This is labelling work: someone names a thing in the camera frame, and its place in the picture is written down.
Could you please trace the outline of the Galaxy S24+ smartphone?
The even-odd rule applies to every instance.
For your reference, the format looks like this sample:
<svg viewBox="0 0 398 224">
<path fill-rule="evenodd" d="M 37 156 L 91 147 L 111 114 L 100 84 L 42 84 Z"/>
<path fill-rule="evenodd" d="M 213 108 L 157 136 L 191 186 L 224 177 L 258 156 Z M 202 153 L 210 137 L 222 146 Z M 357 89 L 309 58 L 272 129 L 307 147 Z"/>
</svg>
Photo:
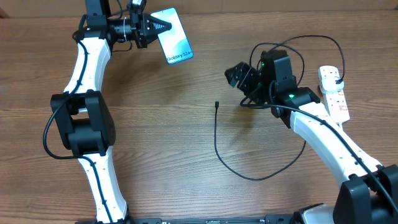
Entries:
<svg viewBox="0 0 398 224">
<path fill-rule="evenodd" d="M 172 27 L 158 35 L 165 59 L 169 65 L 193 58 L 194 53 L 174 7 L 153 12 L 151 16 L 171 23 Z"/>
</svg>

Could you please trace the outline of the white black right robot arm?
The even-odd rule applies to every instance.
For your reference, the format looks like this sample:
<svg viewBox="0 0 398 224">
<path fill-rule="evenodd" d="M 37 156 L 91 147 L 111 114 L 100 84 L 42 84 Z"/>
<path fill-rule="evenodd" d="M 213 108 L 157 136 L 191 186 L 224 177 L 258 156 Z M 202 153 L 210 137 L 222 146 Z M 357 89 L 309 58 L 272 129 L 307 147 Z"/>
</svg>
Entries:
<svg viewBox="0 0 398 224">
<path fill-rule="evenodd" d="M 261 55 L 254 68 L 241 62 L 224 73 L 228 83 L 252 101 L 250 108 L 270 108 L 276 118 L 301 136 L 335 178 L 334 205 L 297 210 L 283 223 L 397 223 L 397 166 L 384 166 L 366 154 L 331 118 L 308 87 L 299 87 L 284 50 Z"/>
</svg>

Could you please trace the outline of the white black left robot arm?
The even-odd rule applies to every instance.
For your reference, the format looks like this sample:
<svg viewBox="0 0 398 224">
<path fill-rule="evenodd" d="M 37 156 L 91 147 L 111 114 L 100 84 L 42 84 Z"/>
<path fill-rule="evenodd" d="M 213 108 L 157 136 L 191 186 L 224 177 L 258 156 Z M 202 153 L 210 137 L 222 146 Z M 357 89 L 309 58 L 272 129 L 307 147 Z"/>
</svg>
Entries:
<svg viewBox="0 0 398 224">
<path fill-rule="evenodd" d="M 52 115 L 44 129 L 42 143 L 52 158 L 47 135 L 56 123 L 63 146 L 72 153 L 88 178 L 96 205 L 95 223 L 133 223 L 129 207 L 122 196 L 113 164 L 116 128 L 102 96 L 105 68 L 115 43 L 128 42 L 146 48 L 159 34 L 173 25 L 144 12 L 145 1 L 130 1 L 125 9 L 112 13 L 106 0 L 86 0 L 86 14 L 72 38 L 78 47 L 75 68 L 63 93 L 52 95 Z"/>
</svg>

